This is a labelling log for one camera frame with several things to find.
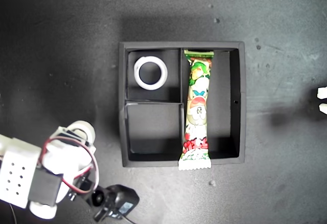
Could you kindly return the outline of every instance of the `red cable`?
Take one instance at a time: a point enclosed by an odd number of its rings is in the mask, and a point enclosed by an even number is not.
[[[41,152],[41,155],[40,155],[40,157],[39,157],[39,163],[40,163],[41,165],[42,165],[42,159],[43,159],[43,157],[44,157],[44,155],[45,155],[45,153],[46,153],[46,146],[47,146],[47,144],[50,143],[51,141],[54,141],[54,140],[67,140],[67,141],[73,141],[73,142],[75,142],[76,144],[78,144],[78,145],[80,145],[81,147],[83,147],[87,152],[89,152],[89,149],[88,149],[85,145],[83,145],[80,141],[78,141],[78,140],[76,140],[76,139],[74,139],[74,138],[63,137],[63,136],[58,136],[58,137],[48,138],[48,139],[45,141],[44,145],[43,145],[42,152]],[[94,167],[95,167],[96,170],[97,170],[96,162],[93,162],[93,164],[94,164]],[[77,177],[79,177],[79,176],[85,174],[85,173],[88,172],[90,169],[91,169],[91,166],[85,168],[85,171],[83,171],[83,172],[81,172],[80,174],[76,175],[76,176],[74,177],[74,179],[76,179]],[[75,192],[77,192],[77,193],[79,193],[79,194],[87,194],[87,193],[90,193],[92,190],[94,190],[94,189],[92,189],[92,188],[89,189],[89,190],[87,190],[87,191],[81,190],[81,189],[77,188],[76,186],[74,186],[74,185],[68,183],[64,178],[62,178],[62,182],[64,182],[64,183],[65,183],[69,188],[71,188],[73,191],[75,191]]]

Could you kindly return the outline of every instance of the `white plastic part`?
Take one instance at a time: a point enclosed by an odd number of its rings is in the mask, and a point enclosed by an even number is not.
[[[0,169],[0,199],[26,208],[40,153],[40,147],[10,139]]]
[[[320,104],[320,105],[319,105],[319,110],[320,110],[322,113],[327,114],[327,104]]]
[[[42,219],[53,219],[56,216],[57,206],[42,205],[40,203],[30,202],[30,211]]]
[[[71,130],[72,132],[76,133],[78,136],[83,136],[83,134],[80,133],[82,131],[86,134],[86,139],[91,144],[94,143],[94,140],[96,139],[96,131],[92,127],[91,124],[85,121],[77,121],[75,123],[72,123],[70,126],[67,127],[68,130]]]
[[[318,93],[317,93],[317,97],[319,99],[326,99],[327,98],[327,87],[320,87],[318,88]]]
[[[156,65],[159,66],[159,68],[161,70],[161,77],[154,84],[144,83],[139,76],[139,70],[141,69],[142,65],[144,65],[145,63],[149,63],[149,62],[155,63]],[[155,57],[155,56],[141,57],[140,59],[137,60],[137,62],[134,65],[134,77],[135,77],[135,81],[138,83],[138,85],[140,87],[147,89],[147,90],[156,90],[156,89],[162,87],[167,80],[167,77],[168,77],[167,66],[158,57]]]
[[[0,156],[5,155],[7,146],[10,144],[12,138],[0,135]]]
[[[67,130],[70,130],[78,136],[86,139],[91,144],[90,150],[93,153],[95,152],[96,148],[93,144],[96,134],[94,128],[89,123],[77,121],[67,128],[59,127],[57,131],[51,135],[51,138],[62,133],[65,134]],[[73,183],[74,177],[77,175],[78,171],[91,163],[90,155],[81,147],[72,146],[59,140],[53,140],[47,144],[46,148],[47,153],[42,159],[44,168],[54,174],[63,174],[63,178],[70,184]],[[67,195],[68,191],[69,187],[65,183],[61,183],[56,203],[61,202]],[[56,215],[57,206],[50,207],[40,203],[31,202],[30,210],[34,215],[40,218],[51,219]]]

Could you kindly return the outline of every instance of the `black cable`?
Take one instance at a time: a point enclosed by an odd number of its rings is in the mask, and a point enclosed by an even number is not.
[[[13,215],[13,217],[14,217],[15,224],[17,224],[17,219],[16,219],[15,211],[14,211],[14,209],[12,208],[12,205],[11,205],[11,204],[9,204],[9,205],[10,205],[10,208],[11,208],[12,215]]]
[[[119,213],[119,215],[126,221],[126,222],[128,222],[128,223],[130,223],[130,224],[136,224],[135,222],[133,222],[133,221],[131,221],[130,219],[128,219],[125,215],[123,215],[121,212],[119,212],[118,211],[118,213]]]

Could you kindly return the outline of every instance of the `cartoon character print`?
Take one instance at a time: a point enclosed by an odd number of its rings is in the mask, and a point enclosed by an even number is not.
[[[188,102],[183,153],[190,149],[208,149],[206,141],[206,100],[202,96]]]
[[[204,64],[200,61],[194,61],[191,67],[191,76],[189,82],[190,86],[194,85],[195,81],[200,77],[206,77],[208,79],[210,78],[210,64],[210,62],[206,62],[206,64]]]
[[[206,100],[202,96],[196,96],[188,101],[187,119],[193,125],[206,124]]]
[[[206,99],[211,61],[194,59],[189,81],[188,106],[183,153],[192,149],[208,149],[206,138]]]
[[[189,88],[189,96],[188,99],[192,100],[195,96],[203,96],[205,99],[208,96],[208,88],[209,88],[209,79],[206,77],[198,78],[194,85]]]

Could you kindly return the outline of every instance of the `debris speck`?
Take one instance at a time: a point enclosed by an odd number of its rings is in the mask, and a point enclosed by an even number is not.
[[[216,182],[214,180],[212,180],[212,181],[209,182],[209,185],[215,187],[216,186]]]

